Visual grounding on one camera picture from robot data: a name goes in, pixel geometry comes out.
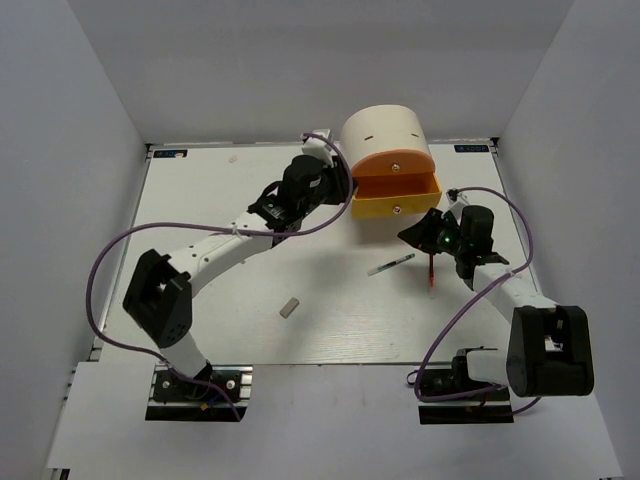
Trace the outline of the white green pen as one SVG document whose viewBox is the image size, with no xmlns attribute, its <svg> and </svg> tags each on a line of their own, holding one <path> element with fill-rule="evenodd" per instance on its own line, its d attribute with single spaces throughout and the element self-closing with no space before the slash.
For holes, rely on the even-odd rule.
<svg viewBox="0 0 640 480">
<path fill-rule="evenodd" d="M 403 263 L 406 263 L 406 262 L 408 262 L 408 261 L 410 261 L 410 260 L 412 260 L 414 258 L 415 258 L 415 254 L 414 253 L 411 253 L 411 254 L 408 254 L 408 255 L 404 255 L 404 256 L 402 256 L 400 258 L 394 259 L 392 261 L 389 261 L 387 263 L 384 263 L 382 265 L 379 265 L 379 266 L 376 266 L 376 267 L 373 267 L 373 268 L 369 269 L 367 271 L 367 275 L 368 276 L 377 275 L 377 274 L 379 274 L 381 272 L 384 272 L 386 270 L 389 270 L 391 268 L 399 266 L 399 265 L 401 265 Z"/>
</svg>

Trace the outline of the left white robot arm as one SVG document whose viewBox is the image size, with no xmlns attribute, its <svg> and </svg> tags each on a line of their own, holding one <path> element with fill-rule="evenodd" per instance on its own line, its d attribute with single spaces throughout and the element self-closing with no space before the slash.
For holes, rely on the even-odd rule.
<svg viewBox="0 0 640 480">
<path fill-rule="evenodd" d="M 199 399 L 211 387 L 211 367 L 190 329 L 193 298 L 212 280 L 301 231 L 321 205 L 350 198 L 349 173 L 338 156 L 328 162 L 298 155 L 229 227 L 180 250 L 151 249 L 139 258 L 123 308 L 177 370 L 177 387 Z"/>
</svg>

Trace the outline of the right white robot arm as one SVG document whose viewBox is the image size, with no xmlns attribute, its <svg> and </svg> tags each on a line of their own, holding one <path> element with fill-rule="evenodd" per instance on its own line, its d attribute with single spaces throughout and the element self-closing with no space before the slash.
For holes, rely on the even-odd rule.
<svg viewBox="0 0 640 480">
<path fill-rule="evenodd" d="M 398 234 L 423 253 L 450 255 L 458 277 L 475 294 L 470 302 L 487 300 L 510 326 L 504 349 L 459 350 L 442 387 L 426 380 L 420 368 L 416 396 L 451 401 L 502 388 L 520 398 L 590 395 L 595 375 L 586 312 L 557 304 L 516 274 L 493 248 L 493 225 L 493 212 L 483 206 L 465 206 L 459 215 L 432 208 Z"/>
</svg>

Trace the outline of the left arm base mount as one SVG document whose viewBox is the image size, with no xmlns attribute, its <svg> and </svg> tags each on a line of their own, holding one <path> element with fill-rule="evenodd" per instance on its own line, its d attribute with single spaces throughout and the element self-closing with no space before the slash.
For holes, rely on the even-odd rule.
<svg viewBox="0 0 640 480">
<path fill-rule="evenodd" d="M 215 388 L 185 382 L 164 366 L 152 376 L 145 420 L 166 422 L 233 423 L 246 413 L 251 396 L 252 366 L 214 366 L 208 379 L 233 402 L 226 401 Z"/>
</svg>

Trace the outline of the round wooden drawer cabinet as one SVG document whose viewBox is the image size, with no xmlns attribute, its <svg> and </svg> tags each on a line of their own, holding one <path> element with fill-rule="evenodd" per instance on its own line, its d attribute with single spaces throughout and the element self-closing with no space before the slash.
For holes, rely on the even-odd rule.
<svg viewBox="0 0 640 480">
<path fill-rule="evenodd" d="M 344 123 L 339 141 L 357 183 L 351 201 L 354 218 L 423 214 L 439 204 L 435 161 L 410 108 L 359 110 Z"/>
</svg>

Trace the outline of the beige eraser block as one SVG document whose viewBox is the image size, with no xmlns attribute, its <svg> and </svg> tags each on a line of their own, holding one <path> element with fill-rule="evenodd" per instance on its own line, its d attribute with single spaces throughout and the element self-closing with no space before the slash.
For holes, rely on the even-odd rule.
<svg viewBox="0 0 640 480">
<path fill-rule="evenodd" d="M 279 311 L 279 315 L 284 318 L 287 319 L 295 310 L 296 308 L 300 305 L 300 302 L 297 298 L 292 297 L 289 299 L 289 301 L 281 308 L 281 310 Z"/>
</svg>

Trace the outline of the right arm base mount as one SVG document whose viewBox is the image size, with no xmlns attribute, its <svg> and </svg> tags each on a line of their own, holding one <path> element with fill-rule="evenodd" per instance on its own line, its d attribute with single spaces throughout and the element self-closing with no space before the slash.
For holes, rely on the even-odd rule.
<svg viewBox="0 0 640 480">
<path fill-rule="evenodd" d="M 460 349 L 449 366 L 427 365 L 407 375 L 409 387 L 419 380 L 419 423 L 423 426 L 488 425 L 514 422 L 509 390 L 469 376 L 468 354 Z"/>
</svg>

